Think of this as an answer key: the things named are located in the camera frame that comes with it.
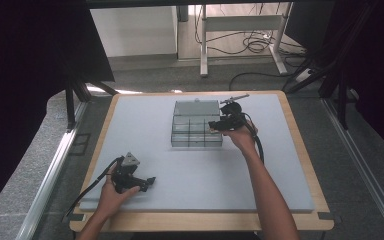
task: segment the metal frame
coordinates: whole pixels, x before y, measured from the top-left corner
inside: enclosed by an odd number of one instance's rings
[[[292,3],[288,2],[287,4],[286,10],[282,15],[208,18],[206,5],[202,5],[201,77],[208,76],[207,32],[252,30],[277,30],[275,42],[269,45],[269,49],[280,75],[286,75],[288,71],[280,57],[279,45],[285,32]]]
[[[384,217],[384,191],[382,187],[380,186],[379,182],[376,180],[376,177],[373,175],[372,171],[367,165],[366,160],[364,159],[363,155],[355,144],[351,134],[342,127],[341,123],[336,118],[336,110],[335,107],[332,105],[331,101],[326,99],[322,99],[321,101],[324,107],[326,108],[330,120],[332,121],[336,131],[338,132],[339,137],[343,141],[355,166],[357,167],[361,178],[366,184],[367,189],[369,190],[373,200],[377,204],[380,212]]]
[[[87,103],[80,103],[76,110],[76,123],[78,123],[85,112]],[[64,164],[68,150],[76,136],[79,124],[75,124],[74,128],[70,132],[66,132],[58,146],[58,149],[52,159],[51,165],[42,181],[42,184],[37,191],[36,197],[33,200],[32,205],[26,215],[26,218],[21,225],[20,231],[17,234],[16,240],[31,239],[39,225],[39,220],[42,217],[43,211],[51,196],[54,185],[58,179],[61,168]]]

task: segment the human arm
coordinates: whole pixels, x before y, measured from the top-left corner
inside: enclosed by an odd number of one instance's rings
[[[77,240],[92,240],[97,239],[99,232],[105,222],[115,213],[117,213],[120,205],[139,191],[139,187],[133,187],[122,194],[115,191],[110,175],[106,176],[106,181],[102,186],[101,197],[95,213],[87,221],[83,227]]]
[[[254,139],[246,127],[235,131],[222,131],[241,150],[248,165],[258,218],[265,239],[299,239],[295,221],[286,202],[260,160]]]

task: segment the wrist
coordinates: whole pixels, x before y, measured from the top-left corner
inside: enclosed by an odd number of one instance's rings
[[[260,159],[258,156],[257,150],[252,147],[252,148],[242,148],[241,149],[242,155],[245,157],[245,159],[248,161],[250,159]]]
[[[100,211],[96,211],[93,215],[92,215],[92,218],[93,218],[93,221],[95,221],[96,223],[105,223],[109,216],[107,216],[106,214],[103,214],[101,213]]]

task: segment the plastic compartment box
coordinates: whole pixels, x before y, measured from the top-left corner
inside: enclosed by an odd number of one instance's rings
[[[209,121],[220,121],[217,100],[176,101],[173,113],[173,147],[221,147],[220,133],[210,132]]]

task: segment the white cabinet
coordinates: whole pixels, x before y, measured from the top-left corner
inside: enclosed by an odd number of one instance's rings
[[[174,6],[90,11],[107,57],[177,53]]]

